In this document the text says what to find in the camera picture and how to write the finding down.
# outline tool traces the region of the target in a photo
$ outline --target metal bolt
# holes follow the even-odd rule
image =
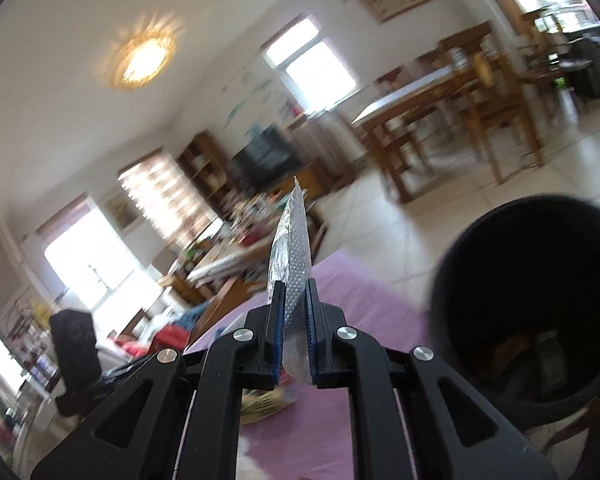
[[[253,331],[248,328],[239,328],[234,332],[234,339],[244,343],[245,341],[251,341],[253,338]]]
[[[158,352],[158,361],[163,364],[173,363],[178,357],[178,352],[173,348],[163,348]]]
[[[358,337],[358,331],[351,326],[341,326],[336,330],[340,339],[350,340]]]
[[[433,350],[428,346],[416,346],[413,349],[413,356],[418,361],[431,361],[433,359]]]

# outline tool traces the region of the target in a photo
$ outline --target black cylindrical bin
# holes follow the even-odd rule
[[[522,430],[600,393],[600,209],[539,195],[475,221],[442,260],[437,350]]]

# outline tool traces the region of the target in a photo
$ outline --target plastic bag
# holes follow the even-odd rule
[[[306,280],[311,276],[311,252],[304,197],[298,180],[295,181],[271,247],[267,302],[271,302],[276,281],[285,283],[282,366],[293,378],[311,384],[304,317]]]

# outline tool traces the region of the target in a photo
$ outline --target triangular cutout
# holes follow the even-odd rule
[[[440,393],[445,399],[460,443],[464,447],[475,446],[493,438],[498,427],[475,403],[448,378],[438,381]]]
[[[96,438],[117,447],[127,447],[153,386],[152,381],[143,381],[128,400],[95,431]]]

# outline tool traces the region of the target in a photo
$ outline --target television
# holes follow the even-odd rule
[[[300,157],[275,126],[270,126],[252,139],[232,161],[256,192],[267,190],[302,168]]]

